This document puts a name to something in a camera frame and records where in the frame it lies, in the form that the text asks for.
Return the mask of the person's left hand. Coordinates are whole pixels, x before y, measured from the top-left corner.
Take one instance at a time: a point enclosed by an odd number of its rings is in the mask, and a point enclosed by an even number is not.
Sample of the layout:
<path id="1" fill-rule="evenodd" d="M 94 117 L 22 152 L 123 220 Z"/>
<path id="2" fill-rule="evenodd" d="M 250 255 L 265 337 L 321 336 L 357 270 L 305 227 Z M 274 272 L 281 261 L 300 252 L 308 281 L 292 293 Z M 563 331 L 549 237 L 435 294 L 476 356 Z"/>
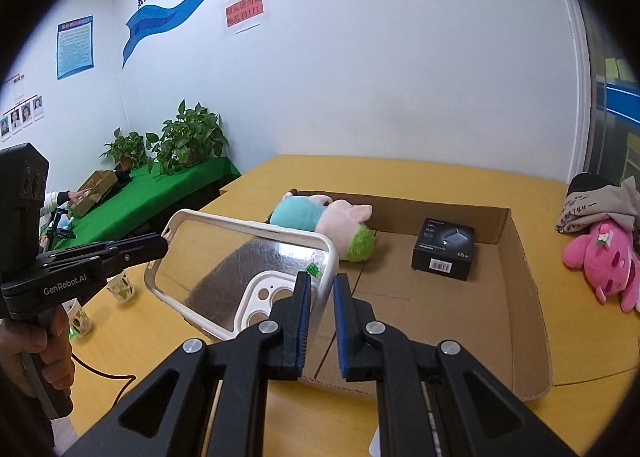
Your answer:
<path id="1" fill-rule="evenodd" d="M 23 352 L 39 356 L 43 378 L 53 388 L 70 394 L 75 364 L 68 339 L 68 316 L 62 305 L 55 307 L 49 331 L 9 318 L 1 321 L 1 369 L 26 396 L 35 397 L 23 365 Z"/>

